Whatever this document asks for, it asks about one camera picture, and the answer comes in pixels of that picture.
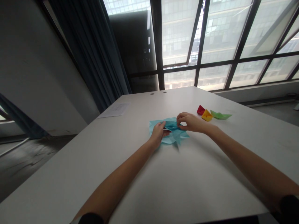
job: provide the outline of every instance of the person's left hand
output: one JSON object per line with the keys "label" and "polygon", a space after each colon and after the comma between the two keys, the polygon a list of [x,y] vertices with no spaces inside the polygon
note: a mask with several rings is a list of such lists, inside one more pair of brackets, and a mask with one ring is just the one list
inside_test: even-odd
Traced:
{"label": "person's left hand", "polygon": [[161,144],[162,138],[164,138],[165,136],[169,135],[169,133],[171,131],[169,130],[164,130],[165,127],[165,121],[163,121],[162,123],[157,123],[154,126],[153,129],[153,133],[151,135],[151,137],[149,138],[149,142],[152,144],[152,146],[156,149],[159,147],[159,145]]}

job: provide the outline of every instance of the white table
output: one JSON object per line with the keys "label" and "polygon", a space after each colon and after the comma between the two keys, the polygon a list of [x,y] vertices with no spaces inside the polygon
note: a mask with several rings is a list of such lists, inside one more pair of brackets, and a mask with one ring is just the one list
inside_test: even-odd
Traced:
{"label": "white table", "polygon": [[[149,138],[149,121],[224,114],[224,132],[299,183],[299,127],[196,87],[126,95],[121,117],[94,120],[0,204],[0,223],[69,223],[95,188]],[[267,212],[254,187],[207,136],[163,145],[140,172],[110,223],[199,223]]]}

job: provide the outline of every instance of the black sleeve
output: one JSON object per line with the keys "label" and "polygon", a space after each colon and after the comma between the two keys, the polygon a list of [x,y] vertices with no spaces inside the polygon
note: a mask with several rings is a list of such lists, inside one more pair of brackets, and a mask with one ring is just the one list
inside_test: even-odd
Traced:
{"label": "black sleeve", "polygon": [[296,196],[283,197],[279,206],[285,223],[299,223],[299,199]]}
{"label": "black sleeve", "polygon": [[95,213],[86,213],[80,218],[78,224],[104,224],[104,221]]}

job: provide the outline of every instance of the blue origami paper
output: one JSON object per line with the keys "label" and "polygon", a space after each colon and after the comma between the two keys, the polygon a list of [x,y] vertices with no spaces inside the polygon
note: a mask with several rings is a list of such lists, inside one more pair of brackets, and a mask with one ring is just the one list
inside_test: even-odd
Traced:
{"label": "blue origami paper", "polygon": [[166,144],[172,144],[177,142],[181,144],[181,138],[190,138],[186,131],[181,130],[177,126],[177,119],[173,118],[166,118],[164,120],[154,120],[149,122],[149,135],[151,136],[153,133],[154,126],[159,123],[166,121],[165,129],[170,130],[171,133],[168,136],[162,138],[162,142]]}

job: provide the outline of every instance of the concrete floor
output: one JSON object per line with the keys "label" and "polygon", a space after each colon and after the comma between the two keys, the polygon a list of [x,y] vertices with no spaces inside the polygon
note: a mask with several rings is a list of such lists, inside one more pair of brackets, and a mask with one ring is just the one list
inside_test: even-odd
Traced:
{"label": "concrete floor", "polygon": [[[73,138],[29,140],[0,157],[0,203]],[[1,144],[0,153],[18,143]]]}
{"label": "concrete floor", "polygon": [[299,111],[293,110],[298,103],[298,101],[294,101],[289,103],[252,107],[252,109],[299,126]]}

